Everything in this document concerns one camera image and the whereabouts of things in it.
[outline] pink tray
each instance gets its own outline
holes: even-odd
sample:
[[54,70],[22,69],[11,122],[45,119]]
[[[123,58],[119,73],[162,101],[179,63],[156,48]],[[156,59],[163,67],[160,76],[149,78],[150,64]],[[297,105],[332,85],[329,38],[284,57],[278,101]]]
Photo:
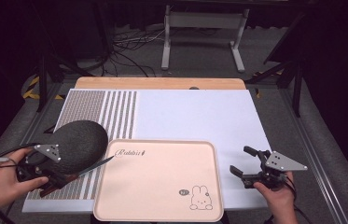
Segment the pink tray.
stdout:
[[102,221],[221,219],[214,147],[208,142],[114,140],[94,205]]

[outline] knife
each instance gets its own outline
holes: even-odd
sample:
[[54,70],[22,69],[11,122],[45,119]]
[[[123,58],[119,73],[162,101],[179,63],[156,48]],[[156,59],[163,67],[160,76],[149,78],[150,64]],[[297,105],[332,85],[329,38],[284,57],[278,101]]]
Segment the knife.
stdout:
[[112,159],[113,159],[113,156],[109,157],[105,160],[98,161],[98,162],[94,163],[92,166],[90,166],[89,168],[84,169],[84,170],[78,172],[77,174],[73,174],[73,175],[57,175],[56,174],[54,176],[49,176],[50,185],[46,189],[43,189],[42,191],[40,191],[40,197],[43,198],[46,195],[50,194],[51,192],[53,192],[57,189],[63,188],[64,186],[66,186],[70,182],[78,179],[81,175],[84,175],[87,172],[89,172],[89,171],[91,171],[91,170],[93,170],[101,165],[104,165],[105,163],[109,162]]

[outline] black and white striped pattern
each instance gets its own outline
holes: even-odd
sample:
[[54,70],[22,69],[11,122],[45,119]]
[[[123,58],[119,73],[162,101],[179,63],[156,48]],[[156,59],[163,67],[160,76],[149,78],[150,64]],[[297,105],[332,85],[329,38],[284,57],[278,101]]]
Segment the black and white striped pattern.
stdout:
[[[137,91],[70,90],[56,130],[64,124],[81,119],[98,122],[106,129],[109,141],[132,138]],[[102,167],[52,192],[43,200],[93,200]],[[27,200],[40,200],[39,190],[28,194]]]

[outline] human hand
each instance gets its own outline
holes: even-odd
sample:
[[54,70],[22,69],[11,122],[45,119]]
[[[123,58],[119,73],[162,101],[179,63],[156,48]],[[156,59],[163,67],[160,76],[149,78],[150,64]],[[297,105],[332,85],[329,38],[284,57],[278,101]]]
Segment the human hand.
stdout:
[[[286,173],[287,178],[293,181],[292,172]],[[291,189],[283,185],[280,189],[268,189],[262,183],[256,182],[254,185],[266,199],[267,205],[269,206],[276,224],[296,224],[296,214],[294,210],[294,199],[295,196]]]
[[[7,154],[6,157],[12,159],[12,161],[0,162],[0,166],[15,165],[13,164],[14,162],[18,164],[30,151],[31,149],[29,148],[22,148]],[[43,176],[19,182],[17,180],[15,166],[0,168],[0,207],[15,201],[21,195],[46,184],[48,181],[49,179]]]

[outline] bunny illustration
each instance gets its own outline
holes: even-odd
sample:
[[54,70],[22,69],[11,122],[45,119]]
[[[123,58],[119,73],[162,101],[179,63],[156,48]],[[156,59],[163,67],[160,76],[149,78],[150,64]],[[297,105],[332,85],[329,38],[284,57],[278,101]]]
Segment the bunny illustration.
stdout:
[[211,197],[206,186],[194,186],[191,197],[191,210],[211,210],[213,208]]

